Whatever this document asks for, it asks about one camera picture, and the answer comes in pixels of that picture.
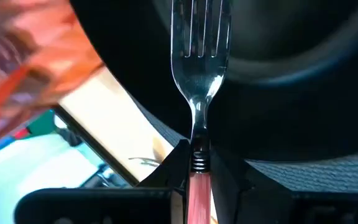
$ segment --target fork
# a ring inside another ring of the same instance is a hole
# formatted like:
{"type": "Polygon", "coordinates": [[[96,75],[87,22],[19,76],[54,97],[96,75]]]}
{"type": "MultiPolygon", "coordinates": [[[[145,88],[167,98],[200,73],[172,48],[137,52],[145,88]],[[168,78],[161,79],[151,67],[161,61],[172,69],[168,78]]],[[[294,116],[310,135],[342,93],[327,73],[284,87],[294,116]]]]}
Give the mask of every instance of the fork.
{"type": "Polygon", "coordinates": [[[211,176],[208,106],[225,77],[231,36],[231,1],[220,0],[214,35],[212,0],[172,0],[171,67],[192,118],[187,224],[210,222],[211,176]],[[185,25],[190,18],[190,30],[185,25]]]}

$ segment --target metal fork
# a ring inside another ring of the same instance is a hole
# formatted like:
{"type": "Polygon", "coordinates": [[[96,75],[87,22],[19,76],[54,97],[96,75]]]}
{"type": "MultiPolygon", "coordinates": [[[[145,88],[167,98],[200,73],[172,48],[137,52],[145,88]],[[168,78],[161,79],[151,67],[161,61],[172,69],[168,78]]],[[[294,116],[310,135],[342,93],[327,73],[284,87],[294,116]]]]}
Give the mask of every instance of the metal fork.
{"type": "Polygon", "coordinates": [[[186,98],[193,120],[188,189],[188,223],[209,223],[210,158],[208,106],[225,77],[231,36],[231,1],[219,0],[217,35],[213,35],[212,0],[172,0],[171,66],[175,83],[186,98]],[[186,36],[185,18],[190,18],[186,36]]]}

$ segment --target pink handle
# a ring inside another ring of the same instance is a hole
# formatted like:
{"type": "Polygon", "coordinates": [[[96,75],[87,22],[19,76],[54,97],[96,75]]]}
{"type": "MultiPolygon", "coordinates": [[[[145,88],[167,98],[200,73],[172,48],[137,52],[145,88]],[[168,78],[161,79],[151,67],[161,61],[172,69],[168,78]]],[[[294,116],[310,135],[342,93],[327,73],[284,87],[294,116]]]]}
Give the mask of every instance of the pink handle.
{"type": "Polygon", "coordinates": [[[190,173],[187,224],[209,224],[211,221],[211,176],[190,173]]]}

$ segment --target fork tines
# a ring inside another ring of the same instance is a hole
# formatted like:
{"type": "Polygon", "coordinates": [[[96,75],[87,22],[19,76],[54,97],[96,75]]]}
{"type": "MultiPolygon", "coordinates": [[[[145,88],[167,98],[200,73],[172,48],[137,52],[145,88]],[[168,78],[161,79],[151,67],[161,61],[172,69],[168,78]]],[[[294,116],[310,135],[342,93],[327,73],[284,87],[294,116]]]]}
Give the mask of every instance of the fork tines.
{"type": "Polygon", "coordinates": [[[227,57],[231,2],[215,1],[219,5],[214,5],[213,0],[172,0],[172,57],[227,57]]]}

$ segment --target blurry orange object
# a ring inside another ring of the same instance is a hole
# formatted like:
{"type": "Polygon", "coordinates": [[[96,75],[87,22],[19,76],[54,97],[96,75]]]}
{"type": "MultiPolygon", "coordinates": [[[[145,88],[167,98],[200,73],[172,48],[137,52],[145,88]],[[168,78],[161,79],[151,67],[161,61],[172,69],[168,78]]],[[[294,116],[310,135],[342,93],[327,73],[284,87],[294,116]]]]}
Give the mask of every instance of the blurry orange object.
{"type": "Polygon", "coordinates": [[[103,66],[66,0],[0,0],[0,138],[103,66]]]}

